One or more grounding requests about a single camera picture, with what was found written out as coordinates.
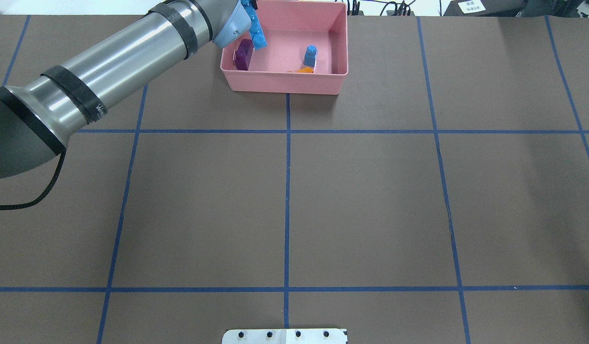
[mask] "blue lego brick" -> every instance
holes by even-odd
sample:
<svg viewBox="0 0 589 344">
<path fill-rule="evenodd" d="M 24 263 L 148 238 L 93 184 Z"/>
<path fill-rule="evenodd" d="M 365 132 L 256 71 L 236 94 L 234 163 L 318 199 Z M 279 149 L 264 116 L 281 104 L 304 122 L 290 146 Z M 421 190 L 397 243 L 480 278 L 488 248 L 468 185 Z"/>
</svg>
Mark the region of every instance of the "blue lego brick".
<svg viewBox="0 0 589 344">
<path fill-rule="evenodd" d="M 248 13 L 252 25 L 250 26 L 250 37 L 252 39 L 252 43 L 254 44 L 254 48 L 256 50 L 264 48 L 267 46 L 267 40 L 264 37 L 264 33 L 262 32 L 262 27 L 260 26 L 260 22 L 258 21 L 258 16 L 256 10 L 251 4 L 250 0 L 241 0 L 241 4 L 244 6 L 244 9 Z"/>
<path fill-rule="evenodd" d="M 318 49 L 315 45 L 308 45 L 305 51 L 303 64 L 312 68 L 316 68 L 316 56 L 318 56 Z"/>
</svg>

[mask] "black electrical cable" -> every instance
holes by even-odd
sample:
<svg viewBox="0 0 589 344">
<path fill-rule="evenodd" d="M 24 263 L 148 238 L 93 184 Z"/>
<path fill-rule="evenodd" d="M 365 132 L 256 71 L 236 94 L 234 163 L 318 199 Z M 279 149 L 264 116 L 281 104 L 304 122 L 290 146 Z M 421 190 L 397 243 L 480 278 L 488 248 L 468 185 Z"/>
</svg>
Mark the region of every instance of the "black electrical cable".
<svg viewBox="0 0 589 344">
<path fill-rule="evenodd" d="M 394 11 L 395 11 L 395 12 L 397 11 L 397 6 L 399 6 L 399 4 L 397 4 L 397 3 L 396 3 L 396 2 L 394 2 L 394 1 L 390 1 L 390 2 L 387 2 L 387 3 L 384 5 L 384 8 L 382 8 L 382 11 L 380 12 L 380 15 L 384 14 L 384 11 L 386 10 L 386 7 L 388 7 L 388 5 L 389 5 L 389 4 L 394 4 Z"/>
<path fill-rule="evenodd" d="M 570 2 L 571 2 L 571 1 L 572 1 L 572 0 L 568 0 L 568 1 L 566 2 L 566 4 L 564 5 L 564 10 L 563 10 L 563 15 L 562 15 L 562 17 L 566 16 L 566 13 L 567 13 L 568 7 L 570 6 Z"/>
<path fill-rule="evenodd" d="M 399 6 L 399 9 L 394 11 L 393 15 L 404 15 L 405 9 L 406 9 L 406 3 L 401 2 L 401 6 Z"/>
<path fill-rule="evenodd" d="M 52 190 L 52 187 L 56 184 L 56 180 L 59 178 L 59 174 L 61 173 L 61 168 L 63 167 L 63 161 L 65 161 L 65 152 L 67 152 L 67 150 L 64 150 L 61 153 L 61 157 L 59 158 L 59 163 L 56 165 L 55 173 L 52 176 L 50 183 L 48 183 L 48 186 L 46 187 L 46 189 L 44 189 L 44 192 L 42 192 L 40 196 L 38 196 L 35 200 L 32 200 L 31 202 L 28 202 L 28 203 L 0 205 L 0 210 L 18 210 L 18 209 L 25 209 L 28 207 L 32 207 L 33 205 L 40 203 L 46 196 L 48 196 L 48 194 L 50 193 L 50 190 Z"/>
<path fill-rule="evenodd" d="M 554 0 L 553 4 L 552 4 L 552 12 L 550 13 L 550 15 L 557 15 L 557 11 L 558 11 L 558 7 L 557 6 L 559 3 L 559 0 Z"/>
</svg>

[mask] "table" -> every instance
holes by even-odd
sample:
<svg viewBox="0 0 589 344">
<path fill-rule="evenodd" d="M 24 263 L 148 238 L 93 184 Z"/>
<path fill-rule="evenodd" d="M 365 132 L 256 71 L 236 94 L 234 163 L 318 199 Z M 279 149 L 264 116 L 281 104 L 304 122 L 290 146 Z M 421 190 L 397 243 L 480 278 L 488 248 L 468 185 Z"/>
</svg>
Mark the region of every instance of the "table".
<svg viewBox="0 0 589 344">
<path fill-rule="evenodd" d="M 137 18 L 0 16 L 0 86 Z M 233 92 L 205 46 L 76 133 L 0 213 L 0 343 L 589 343 L 589 20 L 349 34 L 339 96 Z"/>
</svg>

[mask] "pink bin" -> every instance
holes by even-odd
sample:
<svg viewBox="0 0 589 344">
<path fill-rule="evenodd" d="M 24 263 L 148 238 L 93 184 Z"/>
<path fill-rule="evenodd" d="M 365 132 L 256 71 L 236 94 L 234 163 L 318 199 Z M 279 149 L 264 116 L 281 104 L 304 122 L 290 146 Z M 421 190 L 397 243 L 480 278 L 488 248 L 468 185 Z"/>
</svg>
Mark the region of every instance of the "pink bin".
<svg viewBox="0 0 589 344">
<path fill-rule="evenodd" d="M 343 2 L 259 0 L 258 19 L 268 46 L 252 54 L 249 70 L 233 55 L 242 39 L 222 50 L 220 69 L 233 91 L 339 94 L 348 74 L 348 29 Z M 318 48 L 313 74 L 303 67 L 307 46 Z"/>
</svg>

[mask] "blue tape line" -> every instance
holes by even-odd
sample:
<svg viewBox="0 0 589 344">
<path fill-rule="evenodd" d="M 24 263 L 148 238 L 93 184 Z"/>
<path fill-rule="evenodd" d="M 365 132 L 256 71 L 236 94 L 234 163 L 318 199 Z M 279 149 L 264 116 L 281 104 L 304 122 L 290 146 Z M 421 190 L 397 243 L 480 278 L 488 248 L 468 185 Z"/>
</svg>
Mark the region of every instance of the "blue tape line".
<svg viewBox="0 0 589 344">
<path fill-rule="evenodd" d="M 509 130 L 509 129 L 438 129 L 440 134 L 580 134 L 579 130 Z M 80 129 L 77 133 L 135 133 L 135 129 Z M 141 129 L 140 133 L 233 133 L 285 134 L 287 130 L 264 129 Z M 426 129 L 292 129 L 291 134 L 434 134 Z"/>
<path fill-rule="evenodd" d="M 135 138 L 133 139 L 133 149 L 131 150 L 131 159 L 129 161 L 129 170 L 127 172 L 127 181 L 124 185 L 124 196 L 122 196 L 122 205 L 120 206 L 120 218 L 118 218 L 118 229 L 116 231 L 116 239 L 114 240 L 114 249 L 111 255 L 111 263 L 109 264 L 109 275 L 107 280 L 107 289 L 105 291 L 104 308 L 101 312 L 101 322 L 99 323 L 99 331 L 97 334 L 97 344 L 101 344 L 103 339 L 103 331 L 105 328 L 105 319 L 107 318 L 107 309 L 109 307 L 109 295 L 111 294 L 111 286 L 114 281 L 114 270 L 116 268 L 116 259 L 118 257 L 118 248 L 120 246 L 120 235 L 122 234 L 122 224 L 124 224 L 124 210 L 129 198 L 129 187 L 131 186 L 131 174 L 133 172 L 133 163 L 135 162 L 135 154 L 137 153 L 137 143 L 140 137 L 140 129 L 142 127 L 143 110 L 146 105 L 146 94 L 148 94 L 148 85 L 143 88 L 142 102 L 140 104 L 140 112 L 137 116 L 137 126 L 135 127 Z"/>
<path fill-rule="evenodd" d="M 282 287 L 113 287 L 111 292 L 283 292 Z"/>
<path fill-rule="evenodd" d="M 589 146 L 588 140 L 586 140 L 586 134 L 583 131 L 583 127 L 581 126 L 581 120 L 579 120 L 579 114 L 577 113 L 577 108 L 575 107 L 575 102 L 573 100 L 573 96 L 570 93 L 570 88 L 568 87 L 568 83 L 566 81 L 566 76 L 564 76 L 564 70 L 562 68 L 562 63 L 560 62 L 560 57 L 558 56 L 558 51 L 556 49 L 556 43 L 554 42 L 554 35 L 552 33 L 552 26 L 550 24 L 550 17 L 547 15 L 545 16 L 545 25 L 547 26 L 547 32 L 550 35 L 550 43 L 552 44 L 552 50 L 554 52 L 554 58 L 556 59 L 556 65 L 558 67 L 558 71 L 560 72 L 560 77 L 563 80 L 564 90 L 566 91 L 566 95 L 568 97 L 568 102 L 570 103 L 570 108 L 573 110 L 573 115 L 575 116 L 575 122 L 577 122 L 577 127 L 579 128 L 579 133 L 581 134 L 581 141 L 583 141 L 583 146 L 586 150 L 586 154 L 588 155 L 589 161 Z"/>
<path fill-rule="evenodd" d="M 283 287 L 112 287 L 114 292 L 284 292 Z M 433 292 L 589 290 L 589 285 L 482 285 L 414 287 L 288 287 L 289 292 Z M 103 287 L 0 287 L 0 292 L 106 292 Z"/>
<path fill-rule="evenodd" d="M 105 292 L 105 296 L 104 296 L 104 307 L 101 311 L 101 322 L 99 323 L 99 331 L 97 333 L 97 344 L 101 344 L 102 340 L 103 340 L 103 332 L 105 329 L 105 319 L 107 318 L 107 307 L 109 306 L 109 297 L 111 296 L 111 293 L 109 292 L 109 290 L 107 290 Z"/>
<path fill-rule="evenodd" d="M 286 130 L 240 129 L 141 129 L 140 133 L 234 133 L 234 134 L 284 134 Z"/>
<path fill-rule="evenodd" d="M 290 287 L 290 292 L 458 291 L 458 287 Z"/>
<path fill-rule="evenodd" d="M 290 287 L 290 93 L 286 94 L 286 198 L 284 201 L 284 328 L 290 327 L 288 296 Z"/>
<path fill-rule="evenodd" d="M 25 25 L 23 26 L 23 31 L 21 32 L 21 36 L 19 37 L 19 42 L 16 44 L 16 49 L 14 49 L 14 53 L 12 55 L 12 59 L 10 60 L 10 65 L 8 66 L 8 70 L 6 71 L 6 76 L 3 79 L 2 86 L 5 86 L 10 79 L 10 73 L 12 73 L 12 68 L 14 68 L 14 63 L 16 61 L 16 57 L 19 56 L 19 50 L 21 50 L 21 45 L 23 43 L 23 39 L 25 38 L 26 29 L 29 27 L 29 22 L 31 21 L 31 16 L 28 15 L 25 20 Z"/>
<path fill-rule="evenodd" d="M 579 134 L 578 130 L 454 130 L 438 129 L 440 134 Z"/>
<path fill-rule="evenodd" d="M 447 210 L 447 220 L 449 224 L 449 231 L 452 240 L 452 256 L 454 258 L 454 270 L 456 270 L 456 282 L 458 287 L 462 287 L 462 278 L 460 275 L 460 263 L 458 261 L 458 250 L 456 248 L 456 235 L 454 234 L 454 222 L 452 220 L 452 210 L 449 204 L 449 194 L 447 193 L 447 182 L 445 177 L 445 170 L 443 168 L 443 157 L 441 156 L 441 146 L 439 144 L 439 131 L 437 128 L 437 120 L 435 117 L 435 105 L 433 103 L 433 94 L 430 88 L 430 77 L 428 76 L 428 63 L 426 63 L 426 51 L 424 48 L 424 37 L 422 31 L 422 22 L 420 17 L 415 18 L 417 20 L 417 31 L 420 38 L 420 49 L 422 52 L 422 62 L 424 65 L 424 77 L 426 79 L 426 93 L 428 93 L 428 105 L 430 107 L 430 118 L 433 122 L 433 131 L 435 132 L 435 148 L 437 150 L 437 159 L 439 163 L 439 174 L 441 175 L 441 187 L 443 187 L 443 199 L 445 201 Z M 462 313 L 462 323 L 465 329 L 465 340 L 467 344 L 471 344 L 471 335 L 469 334 L 469 319 L 467 318 L 467 306 L 465 305 L 465 293 L 462 290 L 458 290 L 458 296 L 460 298 L 460 311 Z"/>
<path fill-rule="evenodd" d="M 295 129 L 291 130 L 293 134 L 432 134 L 432 130 L 417 130 L 417 129 L 401 129 L 401 130 L 374 130 L 374 129 L 328 129 L 328 130 L 307 130 L 307 129 Z"/>
<path fill-rule="evenodd" d="M 488 285 L 462 287 L 463 291 L 589 290 L 589 285 Z"/>
</svg>

